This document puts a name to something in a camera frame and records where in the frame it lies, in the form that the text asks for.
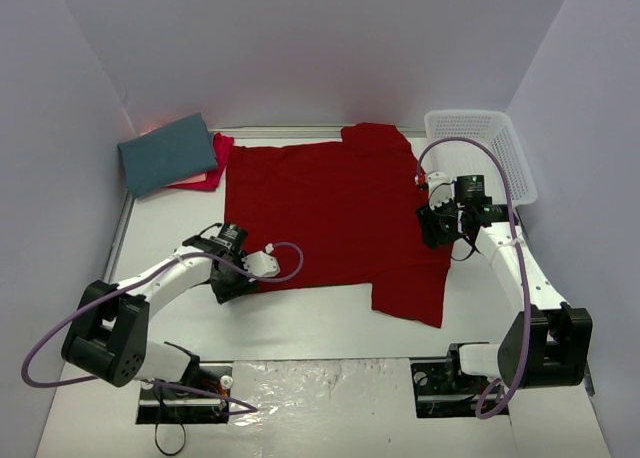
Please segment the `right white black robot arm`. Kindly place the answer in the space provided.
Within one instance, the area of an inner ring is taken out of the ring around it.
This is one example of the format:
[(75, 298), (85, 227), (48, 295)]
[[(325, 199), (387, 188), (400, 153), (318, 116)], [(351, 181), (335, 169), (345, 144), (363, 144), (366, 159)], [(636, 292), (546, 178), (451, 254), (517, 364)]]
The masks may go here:
[(509, 206), (493, 202), (481, 175), (433, 172), (421, 174), (416, 184), (428, 193), (416, 211), (423, 242), (436, 250), (464, 241), (494, 272), (515, 313), (501, 343), (451, 345), (443, 367), (446, 384), (465, 391), (479, 376), (508, 388), (580, 384), (592, 318), (572, 307), (544, 275)]

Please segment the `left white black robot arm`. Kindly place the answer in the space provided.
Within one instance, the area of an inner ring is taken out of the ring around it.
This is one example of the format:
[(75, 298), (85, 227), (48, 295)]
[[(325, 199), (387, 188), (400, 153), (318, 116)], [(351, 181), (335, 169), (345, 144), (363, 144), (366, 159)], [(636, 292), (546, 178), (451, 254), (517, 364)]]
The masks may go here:
[(218, 303), (255, 292), (245, 276), (243, 250), (248, 232), (224, 223), (215, 236), (195, 235), (170, 257), (134, 279), (116, 284), (97, 280), (84, 291), (78, 308), (85, 312), (70, 324), (62, 358), (116, 387), (134, 379), (163, 381), (179, 396), (201, 384), (200, 358), (175, 345), (148, 339), (150, 320), (186, 291), (209, 285)]

